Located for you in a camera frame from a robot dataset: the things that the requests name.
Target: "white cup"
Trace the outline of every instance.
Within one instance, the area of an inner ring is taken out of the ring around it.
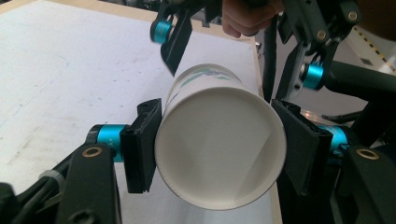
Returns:
[[[155,158],[178,197],[212,210],[246,205],[275,183],[285,156],[279,116],[233,72],[201,64],[177,78]]]

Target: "white surface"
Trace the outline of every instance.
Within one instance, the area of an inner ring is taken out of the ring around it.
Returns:
[[[0,15],[0,180],[18,193],[100,123],[131,123],[135,107],[165,99],[174,79],[149,40],[148,22],[38,1]],[[178,72],[198,63],[234,71],[257,92],[253,47],[193,33]],[[176,197],[156,174],[150,193],[126,192],[124,223],[272,223],[271,198],[211,212]]]
[[[155,158],[180,198],[214,210],[252,203],[275,183],[285,156],[282,121],[232,71],[201,64],[178,77]]]

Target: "hazard tape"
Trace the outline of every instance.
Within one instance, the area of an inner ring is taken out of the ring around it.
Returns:
[[[362,34],[361,31],[357,27],[353,27],[353,29],[356,32],[358,32],[358,34],[361,36],[361,38],[363,38],[364,41],[370,46],[370,48],[373,49],[373,51],[378,55],[378,57],[382,60],[382,62],[384,62],[384,64],[386,64],[393,73],[396,73],[395,66],[393,66],[393,64],[390,63],[388,61],[388,59],[381,52],[379,52],[379,50],[372,44],[372,42],[370,42],[370,40],[368,40],[367,37],[364,34]]]

